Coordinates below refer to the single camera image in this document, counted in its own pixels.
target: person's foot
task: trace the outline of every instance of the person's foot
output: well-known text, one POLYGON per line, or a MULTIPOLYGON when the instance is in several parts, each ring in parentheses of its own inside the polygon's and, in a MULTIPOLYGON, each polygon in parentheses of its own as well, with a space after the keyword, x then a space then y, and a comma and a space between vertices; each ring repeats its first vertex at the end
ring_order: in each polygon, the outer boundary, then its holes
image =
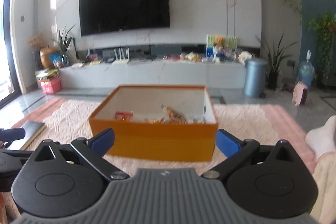
POLYGON ((316 159, 327 152, 336 152, 334 135, 336 130, 336 115, 331 116, 324 126, 310 130, 306 143, 315 152, 316 159))

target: blue trash can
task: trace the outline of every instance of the blue trash can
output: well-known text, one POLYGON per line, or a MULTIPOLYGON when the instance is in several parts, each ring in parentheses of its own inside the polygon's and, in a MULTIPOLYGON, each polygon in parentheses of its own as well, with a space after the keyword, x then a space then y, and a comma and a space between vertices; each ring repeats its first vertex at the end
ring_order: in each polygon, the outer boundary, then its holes
POLYGON ((268 62, 263 59, 246 60, 244 94, 247 97, 259 98, 264 92, 267 65, 268 62))

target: wall switch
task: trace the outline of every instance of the wall switch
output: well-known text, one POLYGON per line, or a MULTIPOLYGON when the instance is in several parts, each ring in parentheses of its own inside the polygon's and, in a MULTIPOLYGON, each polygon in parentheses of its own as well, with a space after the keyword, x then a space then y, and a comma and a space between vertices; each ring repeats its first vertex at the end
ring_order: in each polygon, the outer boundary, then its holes
POLYGON ((295 61, 293 61, 293 60, 287 60, 287 67, 294 68, 295 67, 295 61))

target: television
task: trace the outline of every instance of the television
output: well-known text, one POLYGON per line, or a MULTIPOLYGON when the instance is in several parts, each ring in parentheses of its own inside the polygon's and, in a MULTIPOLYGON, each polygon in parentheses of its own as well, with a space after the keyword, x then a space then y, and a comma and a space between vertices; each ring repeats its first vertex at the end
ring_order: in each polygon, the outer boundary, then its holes
POLYGON ((170 27, 169 0, 79 0, 82 36, 170 27))

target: toy box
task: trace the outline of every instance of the toy box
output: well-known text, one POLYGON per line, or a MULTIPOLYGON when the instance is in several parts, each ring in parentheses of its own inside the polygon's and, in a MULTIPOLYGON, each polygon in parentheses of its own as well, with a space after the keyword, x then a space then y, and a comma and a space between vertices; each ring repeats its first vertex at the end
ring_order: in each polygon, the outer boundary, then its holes
POLYGON ((119 86, 92 113, 89 123, 94 135, 114 130, 110 155, 168 161, 211 160, 218 128, 207 89, 190 85, 119 86), (146 122, 162 119, 163 105, 201 122, 146 122), (132 119, 115 119, 116 113, 132 113, 132 119))

